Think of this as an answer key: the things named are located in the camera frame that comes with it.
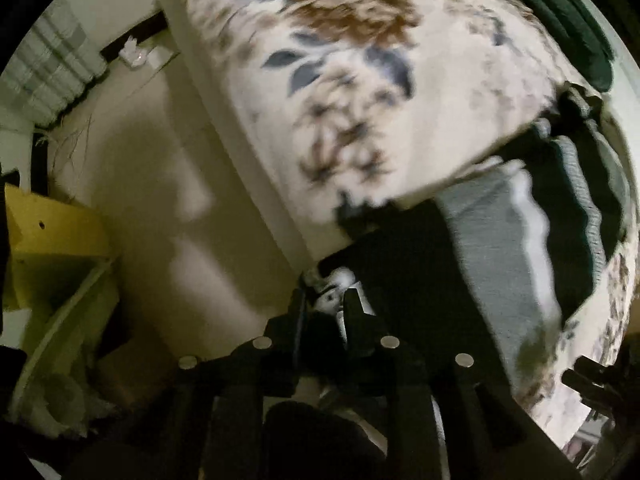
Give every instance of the bed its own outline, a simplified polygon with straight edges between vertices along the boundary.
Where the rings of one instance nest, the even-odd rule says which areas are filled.
[[[481,170],[560,85],[598,95],[520,0],[160,1],[212,124],[296,272],[350,244],[338,208],[415,205]],[[634,200],[640,72],[584,1],[616,54],[603,133]],[[590,412],[562,371],[580,355],[612,364],[625,333],[635,207],[626,224],[553,359],[516,392],[559,447]]]

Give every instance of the round metal bolt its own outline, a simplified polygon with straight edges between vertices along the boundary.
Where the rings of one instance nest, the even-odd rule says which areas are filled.
[[[394,349],[400,346],[400,340],[394,335],[385,335],[381,340],[380,344],[384,348]]]
[[[469,354],[456,355],[456,363],[463,368],[471,368],[474,365],[474,359]]]
[[[266,350],[267,348],[271,348],[271,339],[269,339],[265,335],[261,335],[254,339],[254,348],[258,350]]]
[[[195,355],[185,355],[178,359],[178,368],[180,370],[193,370],[198,366],[200,360]]]

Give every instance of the floral bedsheet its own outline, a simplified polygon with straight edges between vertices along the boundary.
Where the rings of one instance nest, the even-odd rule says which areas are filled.
[[[589,87],[519,0],[183,1],[255,155],[314,224],[334,226],[345,202],[416,202],[526,127],[558,85]],[[637,254],[634,219],[534,386],[516,392],[560,447],[590,411],[560,375],[579,355],[615,360]]]

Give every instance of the floor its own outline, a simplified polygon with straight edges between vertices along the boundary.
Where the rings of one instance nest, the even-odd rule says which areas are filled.
[[[295,276],[179,54],[157,73],[112,62],[51,137],[50,194],[103,216],[126,311],[174,355],[227,354],[286,309]]]

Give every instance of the plaid curtain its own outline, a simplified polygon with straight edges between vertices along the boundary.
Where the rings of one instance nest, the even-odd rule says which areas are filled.
[[[46,128],[106,69],[69,4],[55,0],[0,75],[0,102]]]

